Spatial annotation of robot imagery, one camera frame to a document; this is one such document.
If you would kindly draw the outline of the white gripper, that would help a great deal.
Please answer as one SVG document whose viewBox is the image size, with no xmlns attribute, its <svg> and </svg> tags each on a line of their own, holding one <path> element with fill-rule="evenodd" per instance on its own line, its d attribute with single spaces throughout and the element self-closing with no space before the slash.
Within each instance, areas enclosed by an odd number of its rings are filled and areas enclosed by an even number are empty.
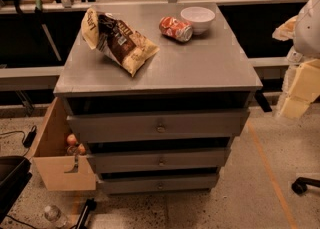
<svg viewBox="0 0 320 229">
<path fill-rule="evenodd" d="M 280 41 L 292 39 L 296 20 L 296 16 L 288 19 L 274 30 L 272 37 Z M 320 59 L 302 55 L 292 47 L 287 60 L 290 65 L 284 76 L 278 114 L 288 119 L 298 119 L 320 96 Z"/>
</svg>

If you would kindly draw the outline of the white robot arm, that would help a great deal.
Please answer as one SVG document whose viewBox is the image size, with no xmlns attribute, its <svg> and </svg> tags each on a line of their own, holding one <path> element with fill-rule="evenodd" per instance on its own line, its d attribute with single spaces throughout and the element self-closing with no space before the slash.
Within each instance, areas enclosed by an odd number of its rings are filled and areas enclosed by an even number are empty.
<svg viewBox="0 0 320 229">
<path fill-rule="evenodd" d="M 276 28 L 272 37 L 293 40 L 287 60 L 298 63 L 286 71 L 279 97 L 276 116 L 295 120 L 320 97 L 320 0 L 309 0 L 294 16 Z"/>
</svg>

